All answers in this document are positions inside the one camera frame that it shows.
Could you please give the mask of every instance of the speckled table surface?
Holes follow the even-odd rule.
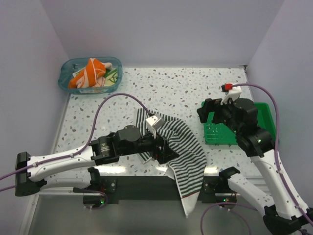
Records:
[[[203,125],[196,109],[206,98],[223,97],[220,85],[225,82],[245,83],[244,70],[124,68],[123,80],[116,92],[132,94],[149,109],[185,120],[207,155],[205,175],[218,175],[219,171],[235,166],[246,177],[258,177],[261,174],[238,146],[205,144]],[[57,140],[57,152],[81,146],[88,139],[95,111],[108,95],[71,95]],[[243,87],[241,97],[251,98],[250,90]],[[109,100],[99,113],[93,139],[133,124],[134,109],[139,107],[124,96]],[[136,155],[123,156],[118,163],[97,168],[101,175],[127,176],[163,176],[166,170],[157,161],[142,164]]]

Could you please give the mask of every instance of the striped towel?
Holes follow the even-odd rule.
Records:
[[[204,169],[206,167],[205,153],[187,124],[176,117],[150,111],[159,114],[165,124],[157,132],[168,141],[169,147],[179,154],[179,157],[169,161],[165,174],[176,181],[181,197],[182,206],[186,217],[194,209],[200,189],[202,187]],[[149,114],[144,109],[138,109],[135,113],[136,127],[142,135],[148,130],[145,119]],[[139,154],[143,163],[151,159],[149,153]]]

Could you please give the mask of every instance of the green plastic basket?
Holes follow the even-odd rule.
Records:
[[[258,108],[258,125],[268,130],[276,138],[276,128],[268,104],[255,103]],[[232,144],[237,145],[235,134],[224,124],[213,124],[214,112],[209,113],[207,123],[204,124],[204,138],[206,144]]]

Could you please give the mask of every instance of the light purple wall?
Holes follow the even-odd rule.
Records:
[[[57,79],[67,55],[39,0],[0,1],[0,175],[22,151],[49,153],[66,95]],[[0,182],[13,185],[15,178]],[[0,233],[15,235],[28,198],[0,193]]]
[[[312,11],[312,0],[285,0],[247,68],[248,80],[268,88],[278,103],[281,159],[296,189],[311,207]],[[257,101],[270,103],[262,92],[252,92]]]
[[[41,0],[70,58],[131,66],[246,65],[283,0]]]

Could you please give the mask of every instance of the translucent blue bin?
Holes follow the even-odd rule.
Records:
[[[61,67],[61,74],[58,81],[59,87],[69,93],[72,94],[102,94],[102,93],[111,93],[116,91],[118,85],[122,81],[123,76],[123,69],[122,64],[119,59],[114,57],[96,57],[102,63],[112,63],[113,68],[117,69],[117,80],[116,83],[109,87],[88,87],[88,88],[76,88],[76,89],[69,89],[68,84],[69,81],[73,78],[73,73],[81,70],[84,68],[88,60],[88,58],[78,58],[78,59],[71,59],[65,62]]]

